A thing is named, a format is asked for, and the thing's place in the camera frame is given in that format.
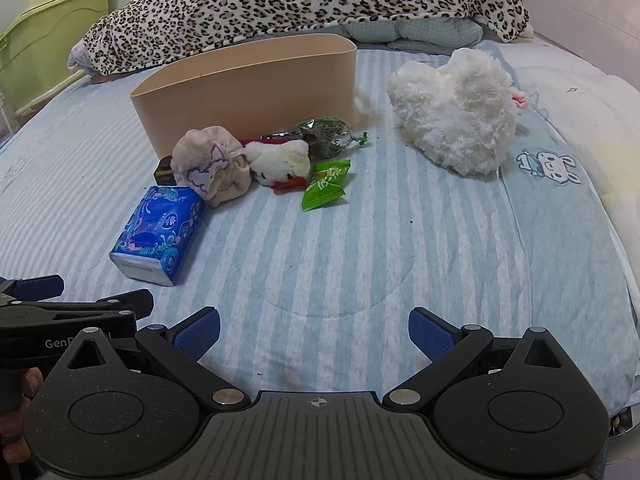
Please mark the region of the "person's left hand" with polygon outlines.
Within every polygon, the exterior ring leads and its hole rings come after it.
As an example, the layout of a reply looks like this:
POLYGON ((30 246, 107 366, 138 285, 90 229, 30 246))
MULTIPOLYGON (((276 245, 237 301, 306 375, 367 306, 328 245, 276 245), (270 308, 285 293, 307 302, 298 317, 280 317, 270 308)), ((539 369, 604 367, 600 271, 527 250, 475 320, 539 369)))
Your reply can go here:
POLYGON ((30 368, 22 380, 21 406, 1 415, 1 437, 6 439, 6 443, 2 445, 2 455, 8 464, 25 463, 32 456, 23 434, 24 415, 42 384, 41 370, 38 367, 30 368))

